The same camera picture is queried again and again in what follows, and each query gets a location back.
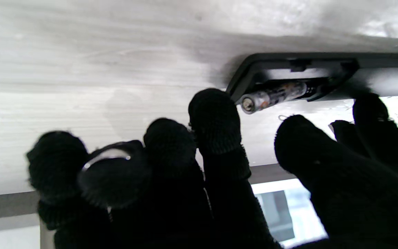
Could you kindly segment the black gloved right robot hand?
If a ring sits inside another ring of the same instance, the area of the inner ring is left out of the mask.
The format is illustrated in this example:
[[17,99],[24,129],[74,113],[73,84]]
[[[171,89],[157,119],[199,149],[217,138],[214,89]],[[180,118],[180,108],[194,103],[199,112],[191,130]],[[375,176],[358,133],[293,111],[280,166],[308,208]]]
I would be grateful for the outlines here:
[[[159,118],[143,142],[88,153],[69,132],[26,154],[38,215],[57,249],[281,249],[248,181],[240,118],[210,88],[188,107],[190,129]],[[398,249],[398,167],[332,140],[302,115],[286,118],[275,156],[310,194],[327,238],[298,249]]]

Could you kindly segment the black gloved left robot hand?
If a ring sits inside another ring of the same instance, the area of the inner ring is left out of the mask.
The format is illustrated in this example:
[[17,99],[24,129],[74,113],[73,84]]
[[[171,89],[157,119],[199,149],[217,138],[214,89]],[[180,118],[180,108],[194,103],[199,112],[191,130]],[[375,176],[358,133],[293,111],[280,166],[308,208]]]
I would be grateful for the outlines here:
[[398,167],[398,126],[390,119],[386,105],[377,94],[355,99],[354,122],[330,123],[337,142],[363,156]]

